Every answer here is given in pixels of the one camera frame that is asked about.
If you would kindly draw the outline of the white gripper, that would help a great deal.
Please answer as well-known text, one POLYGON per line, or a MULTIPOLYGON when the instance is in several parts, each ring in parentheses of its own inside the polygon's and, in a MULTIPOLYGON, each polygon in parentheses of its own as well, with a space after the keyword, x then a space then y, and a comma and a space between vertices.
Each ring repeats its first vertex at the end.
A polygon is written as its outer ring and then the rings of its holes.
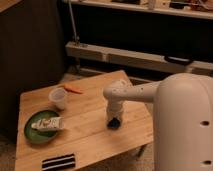
POLYGON ((109 102, 107 104, 106 112, 107 112, 107 123, 113 119, 117 118, 122 123, 122 114, 123 114, 123 103, 122 102, 109 102))

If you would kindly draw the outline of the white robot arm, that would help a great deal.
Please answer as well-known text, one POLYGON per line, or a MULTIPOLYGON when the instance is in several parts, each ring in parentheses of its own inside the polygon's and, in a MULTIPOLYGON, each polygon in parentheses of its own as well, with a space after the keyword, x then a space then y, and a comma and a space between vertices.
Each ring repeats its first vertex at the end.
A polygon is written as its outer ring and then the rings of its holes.
POLYGON ((213 171, 213 78, 179 73, 132 86, 119 79, 103 90, 107 119, 126 101, 153 104, 155 171, 213 171))

